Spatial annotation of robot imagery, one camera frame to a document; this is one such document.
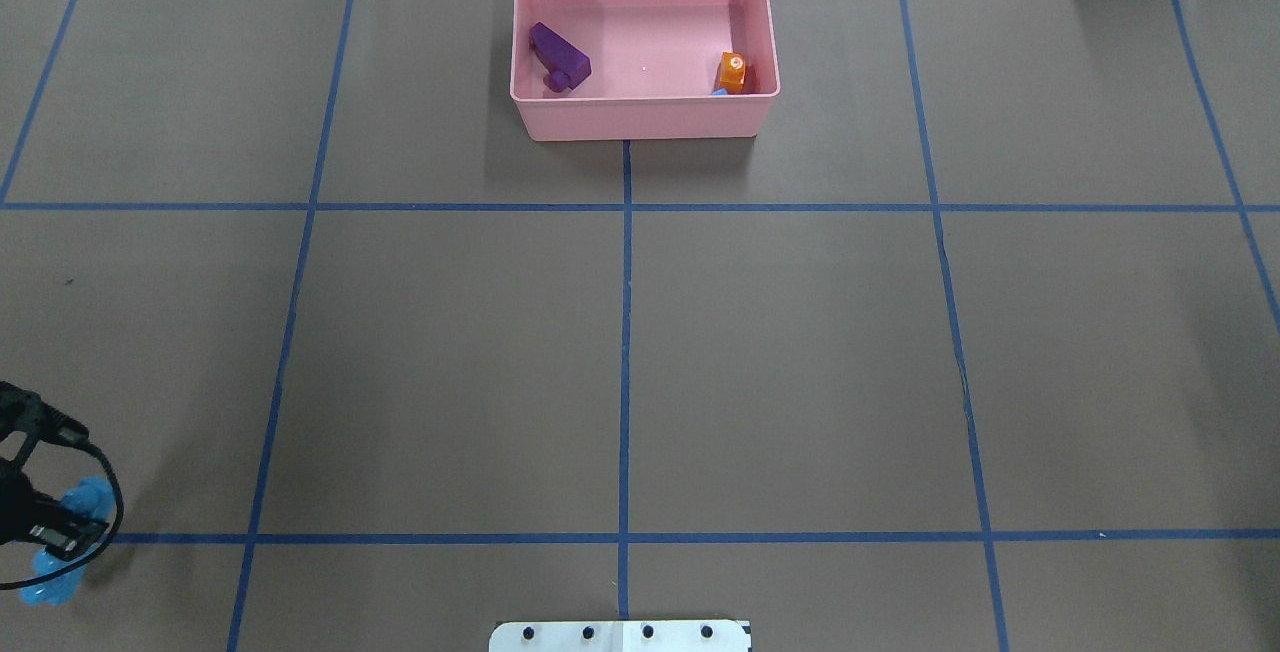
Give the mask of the orange block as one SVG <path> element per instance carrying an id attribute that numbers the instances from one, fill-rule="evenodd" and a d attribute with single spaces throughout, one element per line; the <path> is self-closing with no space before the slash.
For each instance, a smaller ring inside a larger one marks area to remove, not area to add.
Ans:
<path id="1" fill-rule="evenodd" d="M 723 88 L 737 96 L 755 94 L 758 86 L 756 68 L 748 56 L 735 51 L 721 54 L 713 90 Z"/>

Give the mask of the pink plastic box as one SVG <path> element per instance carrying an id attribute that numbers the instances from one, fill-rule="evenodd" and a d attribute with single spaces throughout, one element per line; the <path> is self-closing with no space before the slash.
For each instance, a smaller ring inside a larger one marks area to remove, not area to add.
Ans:
<path id="1" fill-rule="evenodd" d="M 771 0 L 513 0 L 509 96 L 538 142 L 750 138 L 780 96 Z M 553 94 L 529 47 L 544 23 L 591 76 Z M 758 91 L 712 96 L 721 54 L 756 68 Z"/>

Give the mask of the purple block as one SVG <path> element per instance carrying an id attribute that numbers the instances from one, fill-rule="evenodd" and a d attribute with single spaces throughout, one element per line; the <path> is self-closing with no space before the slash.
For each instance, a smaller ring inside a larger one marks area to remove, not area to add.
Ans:
<path id="1" fill-rule="evenodd" d="M 544 23 L 529 32 L 529 47 L 544 68 L 544 85 L 553 94 L 576 90 L 593 74 L 590 58 Z"/>

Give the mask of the long blue block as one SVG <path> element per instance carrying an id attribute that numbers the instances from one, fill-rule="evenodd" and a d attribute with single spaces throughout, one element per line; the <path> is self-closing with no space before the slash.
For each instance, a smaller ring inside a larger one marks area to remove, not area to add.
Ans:
<path id="1" fill-rule="evenodd" d="M 93 519 L 95 521 L 109 523 L 115 509 L 115 496 L 106 479 L 101 477 L 86 477 L 78 485 L 68 489 L 59 503 L 70 512 Z M 70 562 L 55 558 L 41 547 L 35 552 L 32 558 L 32 576 L 56 573 L 68 565 Z M 33 607 L 64 605 L 76 596 L 87 570 L 88 566 L 84 566 L 55 580 L 23 588 L 19 591 L 20 599 Z"/>

